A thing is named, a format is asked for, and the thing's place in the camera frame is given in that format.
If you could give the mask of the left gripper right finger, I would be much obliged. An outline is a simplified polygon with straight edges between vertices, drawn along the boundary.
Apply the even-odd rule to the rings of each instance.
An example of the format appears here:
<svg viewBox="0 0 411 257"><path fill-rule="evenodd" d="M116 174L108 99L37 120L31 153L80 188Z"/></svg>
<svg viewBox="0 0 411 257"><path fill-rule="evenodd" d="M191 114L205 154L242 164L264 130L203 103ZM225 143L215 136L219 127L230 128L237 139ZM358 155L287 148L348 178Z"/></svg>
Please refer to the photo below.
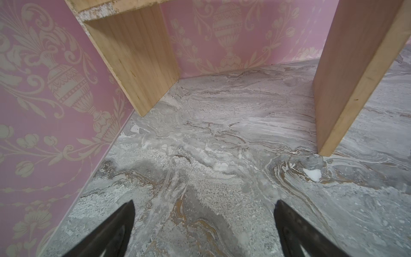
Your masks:
<svg viewBox="0 0 411 257"><path fill-rule="evenodd" d="M347 257L286 202L278 200L274 219L285 257Z"/></svg>

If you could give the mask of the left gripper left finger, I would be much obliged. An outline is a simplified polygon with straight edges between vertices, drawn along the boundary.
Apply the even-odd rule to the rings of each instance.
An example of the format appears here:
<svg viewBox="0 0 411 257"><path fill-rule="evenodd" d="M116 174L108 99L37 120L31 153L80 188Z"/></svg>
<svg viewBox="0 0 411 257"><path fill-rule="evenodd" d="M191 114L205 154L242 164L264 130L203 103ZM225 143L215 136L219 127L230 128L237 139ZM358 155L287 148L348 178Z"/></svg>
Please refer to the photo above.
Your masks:
<svg viewBox="0 0 411 257"><path fill-rule="evenodd" d="M121 205L66 257L123 257L128 248L136 211L132 200Z"/></svg>

